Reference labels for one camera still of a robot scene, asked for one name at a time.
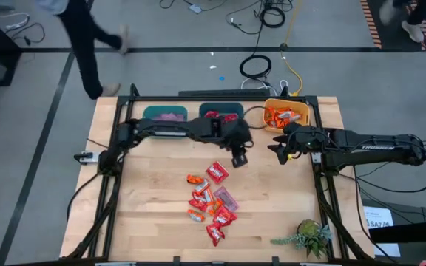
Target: wooden tabletop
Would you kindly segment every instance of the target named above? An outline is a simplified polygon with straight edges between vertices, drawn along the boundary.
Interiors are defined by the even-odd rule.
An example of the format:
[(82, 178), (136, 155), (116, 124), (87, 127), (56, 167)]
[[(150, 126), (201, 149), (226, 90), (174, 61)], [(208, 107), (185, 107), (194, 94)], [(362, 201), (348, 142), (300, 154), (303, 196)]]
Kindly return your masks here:
[[(109, 143), (116, 101), (117, 98), (98, 99), (90, 139)], [(198, 117), (200, 104), (136, 102), (132, 116), (142, 117), (147, 106), (179, 105), (187, 108), (192, 119)], [(242, 105), (246, 110), (263, 102), (242, 102)], [(319, 98), (319, 110), (323, 126), (343, 128), (336, 98)], [(262, 125), (262, 109), (251, 111), (246, 120), (251, 125)], [(309, 156), (281, 166), (276, 155), (267, 149), (267, 145), (274, 144), (272, 138), (277, 134), (265, 130), (251, 133), (254, 148), (246, 154), (249, 163), (240, 168), (232, 167), (231, 152), (189, 139), (148, 138), (132, 149), (124, 163), (109, 260), (170, 262), (173, 256), (180, 256), (183, 262), (270, 262), (272, 256), (278, 256), (281, 262), (318, 261), (313, 256), (306, 258), (304, 250), (296, 250), (292, 245), (270, 244), (273, 238), (293, 234), (304, 219), (320, 221)], [(103, 148), (87, 143), (87, 150)], [(221, 185), (240, 206), (237, 220), (223, 229), (226, 239), (216, 248), (205, 230), (212, 218), (207, 214), (205, 222), (197, 223), (186, 212), (191, 208), (188, 201), (193, 189), (186, 182), (186, 175), (207, 177), (205, 170), (214, 161), (228, 169), (230, 176)], [(82, 166), (77, 188), (95, 173), (95, 165)], [(353, 174), (350, 169), (345, 169), (345, 173)], [(61, 256), (73, 251), (92, 226), (101, 179), (88, 185), (73, 202)], [(372, 244), (359, 225), (354, 182), (335, 177), (335, 184), (342, 223), (363, 250), (373, 256)], [(220, 185), (212, 187), (215, 191)], [(360, 199), (359, 208), (363, 215)], [(100, 231), (98, 255), (105, 230), (104, 226)], [(334, 253), (340, 257), (336, 236)]]

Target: white paper sign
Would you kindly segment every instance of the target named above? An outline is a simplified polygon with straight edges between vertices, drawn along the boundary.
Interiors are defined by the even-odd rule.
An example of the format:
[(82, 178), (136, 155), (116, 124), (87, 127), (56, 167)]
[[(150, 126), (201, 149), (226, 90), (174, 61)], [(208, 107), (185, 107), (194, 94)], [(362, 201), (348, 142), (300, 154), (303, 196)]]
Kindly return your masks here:
[[(391, 211), (386, 208), (364, 207), (364, 212), (366, 214), (366, 221), (368, 222), (369, 229), (393, 226)], [(398, 244), (378, 244), (378, 246), (389, 256), (400, 257)], [(374, 247), (374, 253), (377, 256), (384, 256), (376, 247)]]

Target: yellow cable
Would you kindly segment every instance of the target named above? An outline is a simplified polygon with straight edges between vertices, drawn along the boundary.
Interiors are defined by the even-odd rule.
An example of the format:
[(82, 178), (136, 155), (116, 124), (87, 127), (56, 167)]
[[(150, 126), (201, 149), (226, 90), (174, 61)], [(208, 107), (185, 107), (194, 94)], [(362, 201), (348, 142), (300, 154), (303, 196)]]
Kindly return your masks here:
[[(292, 14), (292, 19), (290, 20), (290, 24), (288, 26), (287, 36), (285, 37), (285, 44), (288, 44), (288, 38), (290, 37), (290, 34), (292, 32), (292, 27), (294, 26), (295, 18), (297, 17), (298, 11), (300, 7), (302, 6), (302, 0), (298, 0), (298, 5), (295, 7), (295, 10)], [(287, 59), (285, 59), (282, 51), (280, 51), (280, 57), (284, 60), (285, 64), (287, 65), (288, 69), (299, 79), (300, 86), (299, 89), (296, 92), (290, 93), (290, 96), (298, 96), (299, 93), (302, 91), (303, 88), (303, 80), (302, 77), (300, 77), (299, 73), (295, 71), (290, 64), (287, 62)]]

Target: sneaker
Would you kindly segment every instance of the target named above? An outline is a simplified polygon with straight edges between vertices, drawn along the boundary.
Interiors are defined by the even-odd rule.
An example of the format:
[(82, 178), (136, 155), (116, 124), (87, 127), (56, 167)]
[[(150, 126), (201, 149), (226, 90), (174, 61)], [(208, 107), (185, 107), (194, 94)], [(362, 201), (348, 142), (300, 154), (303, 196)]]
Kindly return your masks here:
[(113, 83), (110, 85), (103, 86), (103, 93), (101, 93), (101, 97), (112, 97), (118, 93), (121, 88), (120, 83)]
[(415, 41), (418, 43), (423, 42), (424, 40), (422, 27), (423, 27), (423, 24), (412, 25), (406, 21), (402, 22), (402, 29), (404, 29), (408, 33), (412, 41)]
[(118, 52), (122, 55), (127, 53), (129, 48), (129, 26), (126, 24), (122, 24), (119, 27), (119, 36), (121, 37), (121, 48)]
[(386, 26), (389, 25), (397, 16), (398, 12), (399, 9), (394, 7), (393, 0), (386, 0), (379, 10), (379, 17), (381, 18), (381, 22)]

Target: potted plant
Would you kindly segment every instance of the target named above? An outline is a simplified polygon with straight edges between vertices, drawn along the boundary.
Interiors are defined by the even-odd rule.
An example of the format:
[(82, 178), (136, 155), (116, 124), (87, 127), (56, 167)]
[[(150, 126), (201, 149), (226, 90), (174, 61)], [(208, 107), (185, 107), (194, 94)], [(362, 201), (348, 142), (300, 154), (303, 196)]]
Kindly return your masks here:
[(311, 252), (320, 259), (322, 253), (326, 253), (326, 245), (331, 239), (331, 232), (328, 225), (322, 227), (321, 224), (311, 219), (303, 220), (297, 228), (297, 233), (283, 239), (272, 239), (274, 245), (288, 245), (295, 242), (297, 250), (306, 248), (307, 256)]

